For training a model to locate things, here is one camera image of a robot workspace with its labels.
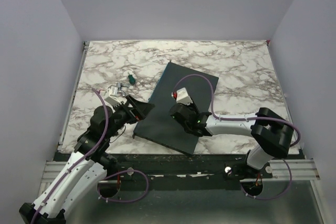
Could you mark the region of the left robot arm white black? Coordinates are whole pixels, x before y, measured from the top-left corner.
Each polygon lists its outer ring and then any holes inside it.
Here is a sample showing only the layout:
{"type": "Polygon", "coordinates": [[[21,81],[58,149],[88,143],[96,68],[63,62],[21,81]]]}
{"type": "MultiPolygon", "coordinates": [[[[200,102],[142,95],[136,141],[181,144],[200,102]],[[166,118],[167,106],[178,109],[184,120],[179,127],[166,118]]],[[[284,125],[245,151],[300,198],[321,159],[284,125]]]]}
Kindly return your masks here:
{"type": "Polygon", "coordinates": [[[88,129],[79,136],[66,165],[50,186],[19,213],[24,223],[66,223],[75,204],[102,179],[112,179],[117,160],[106,153],[110,139],[127,124],[145,119],[154,104],[126,96],[126,103],[95,108],[88,129]]]}

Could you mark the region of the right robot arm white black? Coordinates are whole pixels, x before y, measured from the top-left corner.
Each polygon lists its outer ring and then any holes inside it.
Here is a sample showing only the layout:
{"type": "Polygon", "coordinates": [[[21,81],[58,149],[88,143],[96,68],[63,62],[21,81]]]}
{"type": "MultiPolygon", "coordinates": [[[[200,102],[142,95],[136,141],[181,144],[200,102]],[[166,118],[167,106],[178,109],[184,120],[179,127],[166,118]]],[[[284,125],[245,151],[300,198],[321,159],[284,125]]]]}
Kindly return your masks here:
{"type": "Polygon", "coordinates": [[[255,177],[271,159],[288,156],[294,126],[269,108],[260,108],[243,118],[232,115],[224,118],[210,112],[201,113],[194,103],[177,103],[169,113],[186,133],[198,137],[227,134],[254,138],[258,145],[248,152],[241,165],[246,177],[255,177]]]}

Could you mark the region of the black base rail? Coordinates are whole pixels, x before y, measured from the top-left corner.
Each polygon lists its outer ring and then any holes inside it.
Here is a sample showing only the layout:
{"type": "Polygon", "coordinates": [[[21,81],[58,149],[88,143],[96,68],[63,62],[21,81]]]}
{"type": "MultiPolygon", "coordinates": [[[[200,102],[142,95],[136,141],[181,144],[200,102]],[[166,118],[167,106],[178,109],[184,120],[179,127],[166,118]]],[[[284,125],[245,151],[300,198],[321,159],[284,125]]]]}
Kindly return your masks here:
{"type": "Polygon", "coordinates": [[[97,183],[103,190],[239,190],[244,182],[272,178],[269,163],[261,170],[246,165],[244,155],[114,154],[118,170],[97,183]]]}

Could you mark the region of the green handled screwdriver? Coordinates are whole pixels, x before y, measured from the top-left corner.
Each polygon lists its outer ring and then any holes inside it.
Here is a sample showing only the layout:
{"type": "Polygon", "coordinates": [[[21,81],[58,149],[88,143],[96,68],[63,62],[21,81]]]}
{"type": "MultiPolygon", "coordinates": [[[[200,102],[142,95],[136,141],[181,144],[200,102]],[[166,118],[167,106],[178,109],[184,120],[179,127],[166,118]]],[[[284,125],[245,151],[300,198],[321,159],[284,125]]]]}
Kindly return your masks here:
{"type": "Polygon", "coordinates": [[[128,75],[128,80],[129,80],[130,85],[134,86],[136,84],[136,79],[134,78],[132,74],[128,75]]]}

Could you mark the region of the chrome metal fitting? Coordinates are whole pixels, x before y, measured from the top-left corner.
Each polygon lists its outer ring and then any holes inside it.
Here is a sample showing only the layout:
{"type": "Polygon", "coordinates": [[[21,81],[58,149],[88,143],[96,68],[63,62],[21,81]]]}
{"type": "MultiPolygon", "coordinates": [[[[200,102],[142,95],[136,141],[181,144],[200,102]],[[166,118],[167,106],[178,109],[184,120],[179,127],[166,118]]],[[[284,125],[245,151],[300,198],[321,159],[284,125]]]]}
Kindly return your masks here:
{"type": "Polygon", "coordinates": [[[120,94],[123,97],[125,97],[126,96],[126,92],[122,88],[128,88],[128,87],[129,87],[128,84],[124,84],[124,83],[118,82],[117,83],[117,94],[120,94]]]}

